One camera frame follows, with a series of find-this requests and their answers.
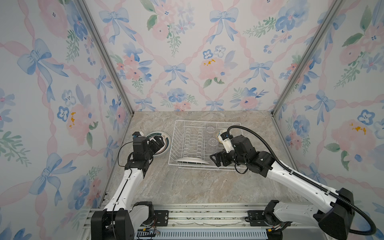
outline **pink flower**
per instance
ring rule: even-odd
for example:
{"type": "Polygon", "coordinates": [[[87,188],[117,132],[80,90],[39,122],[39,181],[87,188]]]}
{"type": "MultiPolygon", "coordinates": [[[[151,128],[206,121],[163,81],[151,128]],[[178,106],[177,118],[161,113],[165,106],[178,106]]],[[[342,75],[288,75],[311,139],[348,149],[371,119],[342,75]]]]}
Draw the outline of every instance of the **pink flower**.
{"type": "Polygon", "coordinates": [[[155,7],[156,13],[158,14],[157,19],[163,22],[173,23],[174,15],[176,14],[176,11],[173,9],[172,5],[169,3],[161,3],[160,6],[155,7]]]}
{"type": "Polygon", "coordinates": [[[116,69],[118,70],[118,71],[120,71],[120,69],[122,69],[122,70],[125,70],[125,68],[124,68],[124,64],[122,64],[122,63],[117,63],[117,67],[116,67],[116,69]]]}
{"type": "Polygon", "coordinates": [[[351,170],[367,171],[366,166],[374,163],[367,154],[375,148],[376,138],[363,123],[354,119],[345,121],[338,129],[332,130],[331,136],[340,149],[348,153],[344,161],[349,161],[348,167],[351,170]]]}
{"type": "Polygon", "coordinates": [[[291,70],[292,72],[296,69],[297,63],[291,63],[291,66],[287,68],[287,70],[291,70]]]}
{"type": "Polygon", "coordinates": [[[347,65],[357,59],[360,55],[361,46],[358,44],[351,44],[344,48],[340,53],[340,63],[347,65]]]}
{"type": "Polygon", "coordinates": [[[127,115],[127,112],[123,107],[118,107],[116,111],[116,120],[119,124],[122,124],[125,120],[125,116],[127,115]]]}
{"type": "Polygon", "coordinates": [[[365,36],[360,40],[360,45],[367,52],[372,52],[377,45],[384,43],[383,23],[377,26],[370,25],[365,31],[365,36]]]}
{"type": "Polygon", "coordinates": [[[153,26],[153,37],[157,40],[165,40],[168,36],[168,27],[164,22],[158,22],[153,26]]]}
{"type": "Polygon", "coordinates": [[[91,185],[90,185],[90,192],[92,193],[92,194],[95,194],[95,193],[97,193],[97,191],[99,190],[99,186],[100,186],[100,184],[101,184],[101,180],[98,178],[98,177],[96,177],[94,180],[93,180],[93,182],[91,183],[91,185]]]}
{"type": "Polygon", "coordinates": [[[54,0],[38,0],[37,3],[41,10],[40,17],[48,30],[57,37],[67,38],[68,21],[63,5],[54,0]]]}
{"type": "Polygon", "coordinates": [[[85,137],[89,132],[89,125],[95,121],[95,114],[93,110],[88,107],[84,108],[83,105],[75,105],[68,116],[67,129],[69,135],[76,139],[78,145],[83,145],[85,137]]]}
{"type": "Polygon", "coordinates": [[[175,110],[178,110],[180,112],[183,112],[186,109],[191,109],[191,104],[187,101],[183,101],[181,103],[176,103],[173,106],[175,107],[175,110]]]}
{"type": "Polygon", "coordinates": [[[254,0],[251,4],[251,12],[260,21],[275,15],[283,6],[284,0],[254,0]]]}
{"type": "Polygon", "coordinates": [[[255,97],[245,97],[240,102],[240,106],[245,109],[252,109],[257,107],[258,100],[255,97]]]}
{"type": "Polygon", "coordinates": [[[296,150],[299,150],[299,148],[301,148],[301,137],[297,136],[296,131],[291,131],[289,136],[291,137],[292,142],[291,147],[295,146],[296,150]]]}
{"type": "Polygon", "coordinates": [[[142,73],[138,70],[137,66],[131,66],[131,68],[128,68],[125,77],[133,81],[138,81],[142,77],[142,73]]]}
{"type": "Polygon", "coordinates": [[[139,62],[135,61],[135,56],[133,56],[133,54],[130,57],[125,55],[124,58],[126,59],[126,60],[124,60],[124,64],[127,66],[138,66],[139,65],[139,62]]]}
{"type": "Polygon", "coordinates": [[[214,79],[218,78],[218,81],[226,78],[229,74],[225,72],[226,68],[224,67],[224,61],[219,58],[211,58],[205,60],[200,65],[200,75],[201,80],[214,79]]]}

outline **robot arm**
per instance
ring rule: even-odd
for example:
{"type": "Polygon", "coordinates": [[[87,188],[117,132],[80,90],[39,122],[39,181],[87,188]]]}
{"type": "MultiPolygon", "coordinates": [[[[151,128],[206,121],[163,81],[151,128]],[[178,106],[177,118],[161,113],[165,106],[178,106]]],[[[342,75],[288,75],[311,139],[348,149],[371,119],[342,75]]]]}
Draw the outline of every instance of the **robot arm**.
{"type": "Polygon", "coordinates": [[[336,239],[347,239],[348,233],[372,235],[376,231],[373,221],[359,208],[353,205],[352,192],[342,188],[339,191],[328,187],[291,169],[280,161],[273,150],[257,133],[242,126],[230,126],[219,135],[219,141],[225,149],[210,156],[217,167],[230,164],[245,165],[247,169],[263,177],[273,179],[289,187],[312,205],[286,204],[272,200],[263,212],[263,216],[250,221],[265,221],[269,225],[285,222],[298,222],[318,226],[326,234],[336,239]],[[232,128],[240,128],[252,133],[265,144],[269,152],[257,152],[248,138],[243,135],[233,137],[232,128]],[[362,215],[369,223],[371,230],[351,230],[355,212],[362,215]]]}
{"type": "Polygon", "coordinates": [[[132,210],[134,193],[144,179],[153,160],[153,154],[164,146],[162,137],[149,140],[142,132],[133,134],[133,159],[125,165],[123,179],[111,201],[103,211],[96,211],[91,218],[92,240],[134,239],[141,224],[150,225],[154,220],[152,202],[138,202],[132,210]]]}

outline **black cable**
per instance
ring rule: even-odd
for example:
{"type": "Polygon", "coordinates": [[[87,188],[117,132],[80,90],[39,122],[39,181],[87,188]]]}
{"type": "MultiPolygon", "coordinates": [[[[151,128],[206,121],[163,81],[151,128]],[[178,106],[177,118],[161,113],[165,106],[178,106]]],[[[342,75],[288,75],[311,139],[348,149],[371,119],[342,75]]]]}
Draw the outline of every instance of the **black cable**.
{"type": "MultiPolygon", "coordinates": [[[[305,182],[317,187],[318,189],[322,190],[323,192],[328,192],[328,189],[326,189],[325,187],[319,185],[318,183],[304,177],[303,175],[299,174],[298,172],[294,171],[293,169],[291,169],[290,167],[286,166],[285,164],[283,164],[279,159],[278,157],[276,156],[276,154],[273,152],[272,148],[268,145],[268,143],[262,138],[260,137],[260,135],[258,135],[257,133],[255,133],[254,131],[250,130],[249,128],[247,127],[243,127],[243,126],[237,126],[237,125],[233,125],[233,126],[230,126],[228,128],[228,133],[229,131],[232,129],[232,128],[239,128],[239,129],[242,129],[242,130],[245,130],[247,132],[250,132],[252,133],[255,137],[257,137],[266,147],[267,149],[269,150],[269,152],[271,153],[271,155],[273,156],[273,158],[276,160],[276,162],[283,168],[285,169],[286,171],[290,172],[292,175],[295,175],[297,176],[298,178],[304,180],[305,182]]],[[[333,192],[329,192],[329,195],[335,197],[336,199],[340,200],[341,202],[343,202],[345,205],[349,206],[350,208],[352,208],[353,210],[355,210],[358,214],[360,214],[362,217],[364,217],[364,219],[368,222],[369,226],[370,226],[370,230],[368,231],[359,231],[359,230],[353,230],[353,229],[350,229],[349,232],[350,233],[353,233],[353,234],[357,234],[357,235],[365,235],[365,236],[368,236],[368,235],[373,235],[376,233],[376,225],[375,223],[372,221],[372,219],[367,215],[365,214],[361,209],[359,209],[358,207],[356,207],[355,205],[351,204],[348,200],[344,199],[343,197],[339,196],[338,194],[336,193],[333,193],[333,192]]]]}
{"type": "Polygon", "coordinates": [[[125,145],[127,145],[128,143],[124,144],[124,145],[121,146],[121,148],[119,149],[119,152],[118,152],[118,165],[119,165],[120,167],[125,167],[125,166],[122,166],[122,165],[119,164],[119,155],[120,155],[120,151],[121,151],[121,149],[122,149],[125,145]]]}
{"type": "Polygon", "coordinates": [[[236,170],[236,172],[238,172],[238,173],[240,173],[240,174],[245,174],[245,173],[248,171],[248,168],[247,168],[244,172],[239,172],[239,171],[237,170],[237,168],[236,168],[236,164],[235,164],[235,170],[236,170]]]}

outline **blue flower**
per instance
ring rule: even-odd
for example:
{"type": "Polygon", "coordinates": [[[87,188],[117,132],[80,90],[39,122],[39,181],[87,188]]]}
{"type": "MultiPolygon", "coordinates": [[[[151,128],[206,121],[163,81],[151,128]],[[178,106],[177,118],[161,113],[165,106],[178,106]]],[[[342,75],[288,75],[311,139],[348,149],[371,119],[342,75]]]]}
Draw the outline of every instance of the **blue flower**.
{"type": "Polygon", "coordinates": [[[279,11],[279,18],[276,21],[276,30],[287,29],[292,30],[294,27],[299,27],[308,19],[308,4],[307,0],[289,1],[287,5],[279,11]]]}
{"type": "Polygon", "coordinates": [[[301,138],[308,137],[310,132],[310,122],[304,115],[298,115],[296,120],[293,122],[293,128],[296,130],[296,134],[301,138]]]}
{"type": "Polygon", "coordinates": [[[128,44],[123,44],[124,46],[124,50],[123,52],[128,56],[128,57],[131,57],[131,55],[133,54],[133,56],[135,57],[135,61],[140,61],[140,57],[139,57],[139,54],[140,53],[143,53],[143,50],[141,48],[138,48],[136,49],[135,45],[133,45],[132,42],[128,43],[128,44]]]}
{"type": "Polygon", "coordinates": [[[177,8],[178,16],[181,18],[183,18],[183,14],[185,13],[185,11],[183,11],[183,10],[184,10],[184,7],[178,7],[177,8]]]}
{"type": "Polygon", "coordinates": [[[179,20],[179,24],[177,25],[177,27],[179,28],[177,30],[178,33],[185,34],[185,31],[188,30],[187,25],[185,24],[185,20],[183,20],[183,22],[181,22],[181,20],[179,20]]]}
{"type": "Polygon", "coordinates": [[[179,103],[184,101],[185,99],[187,99],[187,94],[185,93],[185,91],[181,88],[172,88],[168,93],[168,100],[170,102],[176,102],[178,101],[179,103]]]}
{"type": "Polygon", "coordinates": [[[383,59],[383,56],[379,57],[379,55],[380,53],[376,54],[375,57],[369,57],[368,62],[362,65],[363,68],[367,69],[367,73],[369,73],[371,69],[377,70],[376,64],[380,63],[383,59]]]}
{"type": "Polygon", "coordinates": [[[108,137],[108,144],[107,147],[104,150],[104,157],[108,157],[108,155],[111,155],[111,159],[113,159],[113,151],[112,149],[118,148],[118,142],[116,141],[113,143],[113,138],[112,136],[108,137]]]}
{"type": "Polygon", "coordinates": [[[256,97],[256,93],[254,93],[254,91],[256,91],[257,88],[251,88],[248,90],[248,88],[244,88],[244,90],[241,92],[241,96],[242,97],[256,97]]]}
{"type": "Polygon", "coordinates": [[[224,57],[224,52],[226,48],[223,47],[223,45],[218,45],[215,47],[214,55],[217,55],[218,57],[222,58],[224,57]]]}
{"type": "Polygon", "coordinates": [[[4,90],[0,88],[0,109],[4,107],[5,104],[9,106],[15,106],[16,104],[12,101],[15,99],[14,94],[5,95],[4,90]]]}
{"type": "Polygon", "coordinates": [[[211,49],[208,49],[207,51],[203,51],[203,56],[204,56],[204,59],[208,59],[208,58],[213,57],[214,55],[211,52],[211,49]]]}
{"type": "Polygon", "coordinates": [[[12,119],[7,117],[11,109],[6,109],[0,113],[0,129],[3,128],[4,122],[12,122],[12,119]]]}
{"type": "Polygon", "coordinates": [[[57,117],[59,119],[61,119],[63,122],[66,122],[68,119],[69,113],[70,113],[70,110],[68,108],[64,108],[64,107],[60,106],[59,112],[57,113],[57,117]]]}
{"type": "Polygon", "coordinates": [[[67,11],[69,24],[73,26],[73,30],[77,37],[83,40],[83,38],[88,35],[88,30],[85,27],[83,19],[81,18],[80,13],[78,12],[73,1],[70,1],[67,5],[65,5],[65,9],[67,11]]]}
{"type": "Polygon", "coordinates": [[[378,139],[384,139],[384,118],[381,122],[375,122],[373,127],[376,129],[375,135],[378,139]]]}
{"type": "Polygon", "coordinates": [[[292,138],[291,138],[291,136],[289,136],[289,135],[287,135],[287,136],[285,137],[285,142],[287,143],[288,147],[291,146],[291,145],[293,145],[292,138]]]}
{"type": "Polygon", "coordinates": [[[375,117],[374,112],[369,112],[368,110],[364,109],[361,111],[361,114],[358,116],[359,122],[364,123],[365,125],[369,126],[373,124],[373,118],[375,117]]]}
{"type": "Polygon", "coordinates": [[[88,176],[80,176],[72,186],[72,191],[68,195],[68,208],[79,210],[85,202],[85,197],[89,194],[90,180],[88,176]]]}
{"type": "Polygon", "coordinates": [[[61,95],[61,99],[65,101],[65,105],[67,105],[67,107],[75,105],[76,103],[76,98],[72,96],[71,90],[64,90],[63,94],[61,95]]]}
{"type": "Polygon", "coordinates": [[[193,17],[190,17],[189,15],[187,15],[185,17],[185,19],[187,20],[186,25],[189,26],[192,29],[192,27],[195,26],[195,23],[192,22],[193,21],[193,17]]]}
{"type": "Polygon", "coordinates": [[[195,8],[191,7],[191,3],[188,3],[187,13],[189,15],[193,15],[194,10],[195,10],[195,8]]]}
{"type": "MultiPolygon", "coordinates": [[[[32,237],[32,234],[29,233],[24,236],[24,233],[25,233],[25,228],[20,229],[13,237],[13,240],[28,240],[32,237]]],[[[9,223],[8,226],[0,233],[0,240],[11,240],[11,238],[12,238],[11,223],[9,223]]]]}

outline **plate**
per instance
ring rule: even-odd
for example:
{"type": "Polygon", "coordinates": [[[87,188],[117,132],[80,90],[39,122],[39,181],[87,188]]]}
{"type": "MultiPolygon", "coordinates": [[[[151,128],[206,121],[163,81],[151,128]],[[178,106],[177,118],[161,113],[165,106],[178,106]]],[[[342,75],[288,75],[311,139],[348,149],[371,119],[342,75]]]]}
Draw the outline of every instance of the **plate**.
{"type": "Polygon", "coordinates": [[[160,150],[158,150],[157,153],[153,155],[153,157],[161,157],[164,154],[166,154],[167,151],[170,149],[170,143],[171,143],[170,136],[165,132],[161,132],[161,131],[151,132],[150,134],[147,135],[147,137],[150,140],[152,140],[154,136],[163,137],[164,147],[160,148],[160,150]]]}

